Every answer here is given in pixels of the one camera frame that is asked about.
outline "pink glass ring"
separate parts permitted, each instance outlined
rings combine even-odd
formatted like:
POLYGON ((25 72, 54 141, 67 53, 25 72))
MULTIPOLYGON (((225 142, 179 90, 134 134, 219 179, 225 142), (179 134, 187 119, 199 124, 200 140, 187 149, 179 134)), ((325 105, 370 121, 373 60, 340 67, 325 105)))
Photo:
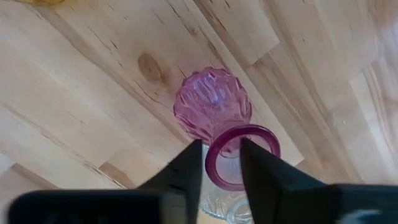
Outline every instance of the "pink glass ring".
POLYGON ((263 138, 270 148, 273 155, 280 158, 280 145, 275 134, 269 129, 256 124, 245 124, 235 126, 224 133, 220 134, 214 142, 209 146, 208 153, 205 159, 205 169, 210 180, 219 188, 229 191, 243 191, 243 183, 234 184, 225 181, 217 171, 216 162, 217 157, 220 155, 222 147, 233 138, 239 136, 255 135, 263 138))

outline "yellow object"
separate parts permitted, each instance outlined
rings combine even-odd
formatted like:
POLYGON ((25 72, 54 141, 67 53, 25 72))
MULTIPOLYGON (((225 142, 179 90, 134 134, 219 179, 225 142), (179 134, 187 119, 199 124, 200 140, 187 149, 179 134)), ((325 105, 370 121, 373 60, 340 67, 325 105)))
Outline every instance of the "yellow object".
POLYGON ((36 6, 54 6, 64 2, 64 0, 14 0, 17 2, 29 3, 36 6))

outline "wooden surface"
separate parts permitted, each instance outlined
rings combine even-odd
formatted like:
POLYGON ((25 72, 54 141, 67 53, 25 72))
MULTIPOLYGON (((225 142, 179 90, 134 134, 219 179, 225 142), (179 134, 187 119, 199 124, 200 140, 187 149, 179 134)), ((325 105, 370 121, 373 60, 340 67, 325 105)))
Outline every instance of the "wooden surface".
MULTIPOLYGON (((134 188, 190 141, 184 77, 239 77, 252 123, 325 182, 398 184, 394 0, 0 1, 0 204, 134 188)), ((201 223, 215 222, 201 216, 201 223)))

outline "wood knot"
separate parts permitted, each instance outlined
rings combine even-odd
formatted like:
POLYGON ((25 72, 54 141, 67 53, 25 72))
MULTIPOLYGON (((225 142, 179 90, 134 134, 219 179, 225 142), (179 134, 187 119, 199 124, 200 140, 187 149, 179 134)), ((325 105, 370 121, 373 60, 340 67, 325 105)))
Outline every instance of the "wood knot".
POLYGON ((142 53, 138 58, 139 70, 144 78, 151 83, 164 83, 165 74, 160 69, 159 63, 148 53, 142 53))

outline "light wood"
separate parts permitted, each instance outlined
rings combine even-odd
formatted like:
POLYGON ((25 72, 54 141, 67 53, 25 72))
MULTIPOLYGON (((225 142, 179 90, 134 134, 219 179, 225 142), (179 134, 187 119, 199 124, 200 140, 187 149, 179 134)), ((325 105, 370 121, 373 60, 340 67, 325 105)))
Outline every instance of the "light wood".
POLYGON ((394 0, 0 1, 1 206, 145 182, 191 141, 172 106, 207 66, 240 79, 285 161, 398 184, 397 21, 394 0))

